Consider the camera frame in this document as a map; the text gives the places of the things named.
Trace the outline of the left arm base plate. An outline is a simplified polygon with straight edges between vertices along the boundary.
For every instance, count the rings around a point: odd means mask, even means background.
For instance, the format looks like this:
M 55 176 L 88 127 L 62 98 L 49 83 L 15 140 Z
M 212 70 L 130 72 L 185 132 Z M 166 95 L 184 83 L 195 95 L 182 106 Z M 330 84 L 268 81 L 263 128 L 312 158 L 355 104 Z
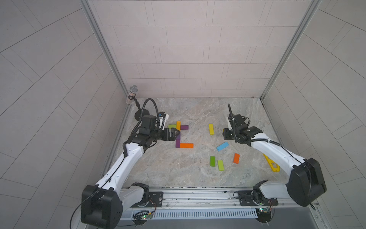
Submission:
M 134 204 L 132 208 L 160 208 L 162 206 L 164 193 L 163 192 L 150 192 L 148 201 L 144 204 Z

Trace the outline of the red orange block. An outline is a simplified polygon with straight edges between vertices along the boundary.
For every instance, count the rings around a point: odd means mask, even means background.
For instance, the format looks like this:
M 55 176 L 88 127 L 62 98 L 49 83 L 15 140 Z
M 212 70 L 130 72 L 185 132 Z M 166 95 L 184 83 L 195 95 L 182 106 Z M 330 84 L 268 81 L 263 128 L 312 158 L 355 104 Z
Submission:
M 235 153 L 234 154 L 234 159 L 233 159 L 233 163 L 235 164 L 239 164 L 239 160 L 240 160 L 240 155 Z

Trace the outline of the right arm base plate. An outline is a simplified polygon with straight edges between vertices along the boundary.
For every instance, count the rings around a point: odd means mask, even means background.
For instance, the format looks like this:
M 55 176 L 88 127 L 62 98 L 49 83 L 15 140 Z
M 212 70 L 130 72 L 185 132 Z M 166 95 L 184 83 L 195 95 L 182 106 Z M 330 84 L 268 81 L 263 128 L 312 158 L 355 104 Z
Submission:
M 240 190 L 233 194 L 233 197 L 240 202 L 240 206 L 268 206 L 274 207 L 278 205 L 276 198 L 265 198 L 263 195 L 255 196 L 253 190 Z

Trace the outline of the amber yellow long block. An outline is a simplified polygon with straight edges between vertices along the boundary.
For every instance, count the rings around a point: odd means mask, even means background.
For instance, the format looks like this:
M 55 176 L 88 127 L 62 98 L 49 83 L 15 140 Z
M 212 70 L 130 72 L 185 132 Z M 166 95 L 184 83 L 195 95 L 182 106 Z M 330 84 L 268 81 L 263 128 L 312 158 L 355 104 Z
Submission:
M 179 130 L 179 131 L 181 130 L 181 122 L 180 121 L 176 122 L 176 129 Z

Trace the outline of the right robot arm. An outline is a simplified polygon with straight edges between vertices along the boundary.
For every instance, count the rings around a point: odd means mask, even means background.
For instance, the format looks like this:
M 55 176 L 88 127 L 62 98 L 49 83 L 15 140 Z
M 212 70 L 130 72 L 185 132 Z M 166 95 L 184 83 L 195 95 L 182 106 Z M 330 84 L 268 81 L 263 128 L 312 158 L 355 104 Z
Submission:
M 249 119 L 240 114 L 230 113 L 228 127 L 223 130 L 225 140 L 233 140 L 248 145 L 274 161 L 286 174 L 287 183 L 263 180 L 253 187 L 252 199 L 262 205 L 267 199 L 292 199 L 296 204 L 306 207 L 326 193 L 327 186 L 319 162 L 313 158 L 305 159 L 271 140 L 257 127 L 249 127 Z

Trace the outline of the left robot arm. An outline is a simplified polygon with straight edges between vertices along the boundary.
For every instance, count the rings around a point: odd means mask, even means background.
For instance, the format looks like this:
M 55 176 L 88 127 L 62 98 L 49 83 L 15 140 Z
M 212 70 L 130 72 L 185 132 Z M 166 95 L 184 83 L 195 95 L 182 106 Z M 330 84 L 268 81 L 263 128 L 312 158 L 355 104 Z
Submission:
M 144 207 L 150 202 L 148 185 L 135 182 L 125 190 L 122 186 L 148 148 L 160 140 L 175 141 L 180 135 L 175 128 L 165 128 L 168 118 L 165 112 L 142 117 L 137 130 L 132 131 L 123 143 L 123 154 L 94 186 L 88 185 L 83 190 L 80 204 L 82 223 L 114 229 L 124 210 L 135 204 Z

